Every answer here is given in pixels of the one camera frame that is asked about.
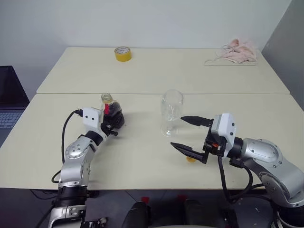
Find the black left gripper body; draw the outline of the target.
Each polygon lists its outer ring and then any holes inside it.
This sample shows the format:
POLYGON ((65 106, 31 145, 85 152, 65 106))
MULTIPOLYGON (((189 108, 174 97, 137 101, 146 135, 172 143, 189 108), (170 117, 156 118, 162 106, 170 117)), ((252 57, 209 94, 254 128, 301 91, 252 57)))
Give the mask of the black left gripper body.
POLYGON ((117 136, 118 132, 114 130, 115 125, 116 125, 116 118, 111 117, 111 116, 104 116, 103 117, 103 122, 101 123, 101 129, 102 131, 106 134, 106 136, 117 136))

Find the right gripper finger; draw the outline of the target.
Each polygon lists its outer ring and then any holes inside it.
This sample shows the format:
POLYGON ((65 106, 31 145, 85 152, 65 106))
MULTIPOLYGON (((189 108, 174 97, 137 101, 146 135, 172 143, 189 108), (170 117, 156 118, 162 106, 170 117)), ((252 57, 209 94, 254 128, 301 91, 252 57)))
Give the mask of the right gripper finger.
POLYGON ((207 119, 199 116, 183 116, 180 119, 195 126, 211 127, 213 124, 213 119, 207 119))
POLYGON ((180 143, 171 142, 171 145, 176 150, 178 150, 179 152, 181 152, 182 154, 184 154, 185 156, 188 156, 190 158, 198 160, 198 161, 200 161, 203 164, 207 163, 208 156, 209 156, 208 152, 196 152, 191 147, 183 145, 183 144, 180 144, 180 143))

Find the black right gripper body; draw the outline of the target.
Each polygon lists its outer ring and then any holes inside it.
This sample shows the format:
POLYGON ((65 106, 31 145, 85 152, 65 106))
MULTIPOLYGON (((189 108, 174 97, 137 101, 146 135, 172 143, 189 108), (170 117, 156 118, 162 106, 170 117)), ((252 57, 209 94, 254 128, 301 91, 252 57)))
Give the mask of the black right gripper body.
POLYGON ((210 153, 212 155, 223 157, 225 152, 225 137, 212 133, 210 127, 202 150, 204 157, 208 157, 210 153))

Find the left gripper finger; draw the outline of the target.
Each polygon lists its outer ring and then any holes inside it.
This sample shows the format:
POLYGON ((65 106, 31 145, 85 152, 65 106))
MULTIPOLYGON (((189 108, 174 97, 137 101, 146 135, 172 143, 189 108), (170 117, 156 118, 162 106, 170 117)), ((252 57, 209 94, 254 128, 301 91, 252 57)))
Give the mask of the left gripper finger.
POLYGON ((112 129, 120 129, 125 123, 123 113, 117 112, 115 115, 111 117, 111 121, 112 121, 111 123, 112 129))

